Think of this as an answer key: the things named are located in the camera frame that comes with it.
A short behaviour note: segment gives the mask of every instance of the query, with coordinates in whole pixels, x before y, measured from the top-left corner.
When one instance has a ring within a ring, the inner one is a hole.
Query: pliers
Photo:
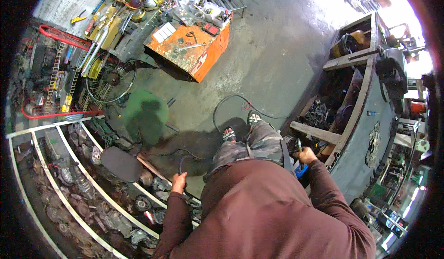
[[[81,12],[80,15],[79,15],[78,17],[75,17],[75,18],[71,19],[71,25],[72,25],[72,26],[74,26],[75,23],[76,23],[77,21],[81,21],[81,20],[84,20],[84,19],[86,18],[86,16],[84,16],[84,17],[80,17],[84,12],[86,12],[86,10],[84,10],[83,12]]]

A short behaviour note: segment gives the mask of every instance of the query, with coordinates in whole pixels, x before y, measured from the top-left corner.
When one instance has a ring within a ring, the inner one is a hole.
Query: metal pipe
[[[79,68],[81,69],[83,65],[85,64],[86,60],[88,59],[89,55],[91,55],[92,50],[94,49],[94,46],[97,44],[97,41],[99,40],[100,36],[102,35],[103,31],[100,30],[97,32],[96,38],[93,40],[91,47],[89,48],[88,52],[86,53],[85,57],[83,58],[82,63],[80,64]]]
[[[392,222],[397,228],[399,228],[402,232],[407,233],[407,230],[403,228],[401,225],[399,225],[396,221],[392,220],[389,216],[387,216],[384,212],[382,212],[382,209],[373,205],[370,201],[367,201],[372,207],[374,207],[376,210],[381,212],[381,214],[386,217],[390,222]]]
[[[105,41],[105,39],[106,39],[107,36],[108,36],[108,30],[109,30],[109,26],[106,25],[106,26],[103,28],[103,32],[102,32],[102,34],[101,34],[101,36],[100,36],[99,41],[97,42],[97,46],[96,46],[96,48],[94,49],[94,52],[92,52],[91,57],[89,58],[88,62],[87,62],[86,65],[85,65],[85,68],[84,68],[83,71],[82,71],[82,74],[81,74],[82,76],[83,76],[85,73],[88,73],[88,72],[89,72],[89,68],[90,68],[92,62],[94,61],[94,59],[96,58],[96,54],[97,54],[97,52],[99,51],[100,47],[102,46],[103,42]]]

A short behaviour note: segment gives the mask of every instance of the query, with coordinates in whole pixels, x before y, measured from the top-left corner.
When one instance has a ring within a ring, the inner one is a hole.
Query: wooden beam
[[[370,19],[372,18],[373,14],[374,14],[374,12],[372,12],[372,13],[368,13],[368,14],[366,14],[363,18],[358,19],[358,20],[356,20],[355,22],[352,22],[352,23],[347,24],[347,25],[345,25],[345,26],[342,26],[339,30],[348,30],[348,29],[350,29],[351,27],[356,26],[356,25],[358,25],[358,24],[361,23],[361,22],[368,21],[368,20],[370,20]]]
[[[305,134],[309,134],[312,135],[318,139],[324,140],[326,142],[329,142],[331,144],[335,144],[338,142],[339,137],[341,136],[340,134],[336,134],[336,133],[332,133],[323,129],[319,129],[316,127],[311,127],[299,122],[291,122],[290,127],[305,133]]]
[[[370,41],[370,48],[375,48],[376,45],[376,32],[377,32],[377,23],[376,23],[376,15],[372,13],[372,34]],[[376,54],[370,55],[367,60],[367,65],[365,67],[364,79],[362,81],[361,90],[359,91],[358,99],[356,100],[356,104],[353,107],[353,112],[348,120],[347,126],[345,127],[341,137],[339,138],[333,152],[328,157],[327,161],[325,161],[326,165],[331,165],[334,161],[333,154],[335,152],[341,152],[344,146],[347,144],[348,139],[354,132],[356,127],[356,123],[358,119],[361,117],[362,110],[364,108],[365,101],[367,100],[367,96],[369,95],[370,84],[372,82],[372,76],[375,72],[375,64],[376,64]]]
[[[322,67],[323,70],[325,71],[329,71],[329,70],[334,70],[334,69],[338,69],[338,68],[343,68],[343,67],[351,67],[351,66],[358,66],[358,65],[364,65],[367,62],[367,59],[369,58],[369,56],[364,56],[361,58],[357,58],[354,60],[349,60],[349,57],[354,57],[363,53],[367,53],[369,51],[373,51],[370,48],[364,49],[364,50],[359,50],[358,52],[354,52],[352,54],[348,54],[339,58],[335,58],[332,59],[328,62],[326,62],[326,64]]]

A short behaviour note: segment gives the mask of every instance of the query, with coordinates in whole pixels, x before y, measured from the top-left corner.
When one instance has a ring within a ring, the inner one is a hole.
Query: right hand
[[[295,158],[299,158],[299,162],[301,164],[309,165],[314,160],[318,160],[318,157],[314,154],[313,150],[310,147],[304,146],[301,152],[295,151],[293,153]]]
[[[183,194],[183,188],[185,187],[186,184],[187,174],[188,173],[182,173],[181,175],[179,175],[178,173],[176,173],[173,176],[172,180],[173,188],[171,189],[172,192],[178,192],[180,194]]]

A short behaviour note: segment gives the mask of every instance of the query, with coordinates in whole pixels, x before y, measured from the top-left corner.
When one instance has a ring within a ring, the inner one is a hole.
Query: spanner
[[[174,51],[176,53],[178,53],[181,50],[190,49],[190,48],[199,47],[199,46],[205,46],[205,45],[207,45],[207,43],[193,44],[193,45],[189,45],[189,46],[185,46],[185,47],[181,47],[181,48],[176,48]]]

